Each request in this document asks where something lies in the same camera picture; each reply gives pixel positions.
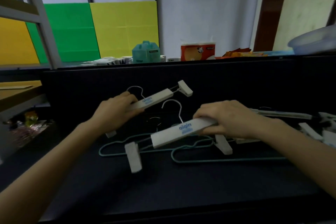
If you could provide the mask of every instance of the plastic tub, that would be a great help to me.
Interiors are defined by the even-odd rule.
[[[336,25],[299,35],[288,42],[295,55],[307,55],[336,50]]]

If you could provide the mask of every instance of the wire hook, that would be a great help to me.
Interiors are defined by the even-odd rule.
[[[162,106],[161,106],[161,109],[163,109],[163,106],[164,106],[165,103],[167,103],[168,101],[174,101],[174,102],[176,102],[176,103],[178,103],[178,104],[180,105],[180,111],[178,112],[178,117],[180,118],[181,123],[183,123],[183,120],[182,120],[182,118],[181,118],[182,105],[181,105],[181,103],[180,103],[179,101],[177,101],[177,100],[175,100],[175,99],[168,99],[168,100],[166,100],[165,102],[163,102],[163,104],[162,104]]]
[[[144,95],[142,94],[142,93],[144,92],[144,89],[141,88],[140,86],[130,86],[130,87],[127,88],[126,91],[128,91],[130,88],[134,88],[134,87],[140,88],[140,89],[141,89],[141,96],[142,96],[143,98],[145,98]]]

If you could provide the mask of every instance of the yellow board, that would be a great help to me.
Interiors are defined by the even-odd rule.
[[[90,3],[100,57],[132,56],[148,40],[159,45],[156,1]]]
[[[0,18],[0,65],[39,63],[25,22]]]

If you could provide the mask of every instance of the hand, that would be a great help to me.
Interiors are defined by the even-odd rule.
[[[114,98],[102,101],[91,119],[87,122],[98,129],[100,135],[116,130],[128,120],[144,111],[144,109],[126,111],[131,103],[137,101],[135,95],[125,91]]]
[[[256,114],[237,100],[201,105],[194,118],[202,116],[217,120],[218,126],[207,127],[200,134],[244,139],[259,139],[279,121]]]

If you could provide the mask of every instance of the teal box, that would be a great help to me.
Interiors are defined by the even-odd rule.
[[[132,50],[133,64],[159,63],[161,61],[160,48],[156,43],[143,41]]]

